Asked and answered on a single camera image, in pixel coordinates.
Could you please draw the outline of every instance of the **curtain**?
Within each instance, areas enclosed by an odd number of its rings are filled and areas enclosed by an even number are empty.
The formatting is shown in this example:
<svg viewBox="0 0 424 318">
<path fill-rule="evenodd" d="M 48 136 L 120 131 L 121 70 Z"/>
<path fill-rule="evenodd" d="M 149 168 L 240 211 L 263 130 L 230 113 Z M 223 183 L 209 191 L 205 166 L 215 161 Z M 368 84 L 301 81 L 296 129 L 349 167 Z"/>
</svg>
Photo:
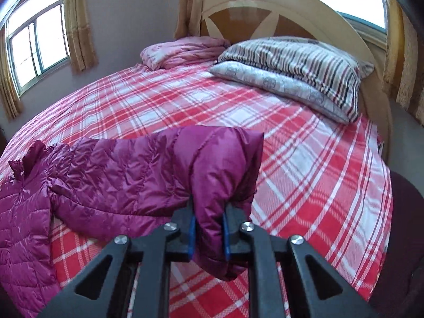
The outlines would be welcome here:
<svg viewBox="0 0 424 318">
<path fill-rule="evenodd" d="M 178 6 L 178 22 L 174 37 L 200 35 L 202 16 L 202 0 L 180 0 Z"/>
<path fill-rule="evenodd" d="M 0 30 L 0 93 L 8 120 L 15 119 L 22 112 L 22 104 L 10 71 L 5 26 Z"/>
<path fill-rule="evenodd" d="M 74 72 L 94 67 L 98 61 L 91 39 L 85 0 L 64 0 L 66 36 Z"/>
<path fill-rule="evenodd" d="M 424 125 L 424 43 L 396 0 L 387 0 L 383 89 Z"/>
</svg>

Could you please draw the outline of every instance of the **white wall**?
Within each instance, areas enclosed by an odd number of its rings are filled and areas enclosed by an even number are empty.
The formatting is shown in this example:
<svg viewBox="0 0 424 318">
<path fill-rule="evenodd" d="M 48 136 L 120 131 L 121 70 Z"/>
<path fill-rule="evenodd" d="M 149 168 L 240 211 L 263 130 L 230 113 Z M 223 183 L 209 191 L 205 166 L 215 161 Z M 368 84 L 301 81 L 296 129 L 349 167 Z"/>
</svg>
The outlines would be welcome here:
<svg viewBox="0 0 424 318">
<path fill-rule="evenodd" d="M 377 65 L 384 68 L 385 51 L 367 43 Z M 393 139 L 389 167 L 408 179 L 424 196 L 424 127 L 402 107 L 390 101 L 393 116 Z"/>
<path fill-rule="evenodd" d="M 170 41 L 176 26 L 178 0 L 87 0 L 99 65 L 73 75 L 65 65 L 22 95 L 23 113 L 8 122 L 0 109 L 0 127 L 8 140 L 26 122 L 77 89 L 139 62 L 148 45 Z"/>
</svg>

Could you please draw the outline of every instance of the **puffer jacket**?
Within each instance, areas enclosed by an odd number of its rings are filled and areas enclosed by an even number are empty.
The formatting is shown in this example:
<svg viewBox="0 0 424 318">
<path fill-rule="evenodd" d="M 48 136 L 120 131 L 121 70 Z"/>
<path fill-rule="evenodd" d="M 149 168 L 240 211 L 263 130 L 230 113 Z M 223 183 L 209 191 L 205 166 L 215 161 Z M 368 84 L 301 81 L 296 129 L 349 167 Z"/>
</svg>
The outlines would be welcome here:
<svg viewBox="0 0 424 318">
<path fill-rule="evenodd" d="M 81 139 L 73 146 L 36 141 L 0 190 L 0 282 L 25 317 L 60 291 L 50 255 L 52 215 L 99 240 L 139 237 L 169 221 L 193 196 L 195 261 L 233 279 L 221 217 L 231 201 L 250 214 L 263 134 L 189 126 L 132 140 Z"/>
</svg>

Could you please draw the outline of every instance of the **dark chair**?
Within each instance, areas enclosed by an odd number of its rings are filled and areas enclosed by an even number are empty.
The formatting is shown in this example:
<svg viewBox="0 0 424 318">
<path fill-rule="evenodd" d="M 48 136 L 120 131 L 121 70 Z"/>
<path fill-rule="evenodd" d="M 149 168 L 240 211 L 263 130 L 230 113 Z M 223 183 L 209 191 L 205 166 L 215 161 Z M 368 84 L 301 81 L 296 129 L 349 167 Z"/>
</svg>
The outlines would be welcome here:
<svg viewBox="0 0 424 318">
<path fill-rule="evenodd" d="M 369 302 L 383 317 L 423 317 L 424 198 L 398 173 L 391 172 L 391 182 L 393 214 L 389 246 Z"/>
<path fill-rule="evenodd" d="M 7 318 L 23 318 L 18 309 L 12 304 L 9 296 L 0 285 L 0 312 L 2 317 Z"/>
</svg>

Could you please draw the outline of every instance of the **patterned pillowcase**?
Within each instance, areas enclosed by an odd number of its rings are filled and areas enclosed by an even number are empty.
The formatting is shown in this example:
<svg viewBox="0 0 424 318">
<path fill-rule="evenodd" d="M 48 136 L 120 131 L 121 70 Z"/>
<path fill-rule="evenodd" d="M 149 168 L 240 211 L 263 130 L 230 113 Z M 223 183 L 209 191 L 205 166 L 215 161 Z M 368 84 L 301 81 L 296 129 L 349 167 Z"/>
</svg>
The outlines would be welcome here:
<svg viewBox="0 0 424 318">
<path fill-rule="evenodd" d="M 279 96 L 299 101 L 337 123 L 349 123 L 347 115 L 338 106 L 303 81 L 236 61 L 216 64 L 209 69 L 209 72 L 222 79 L 259 87 Z"/>
<path fill-rule="evenodd" d="M 303 81 L 325 94 L 349 121 L 359 117 L 361 79 L 374 70 L 372 63 L 356 60 L 329 44 L 300 37 L 268 37 L 236 43 L 218 63 L 237 61 Z"/>
</svg>

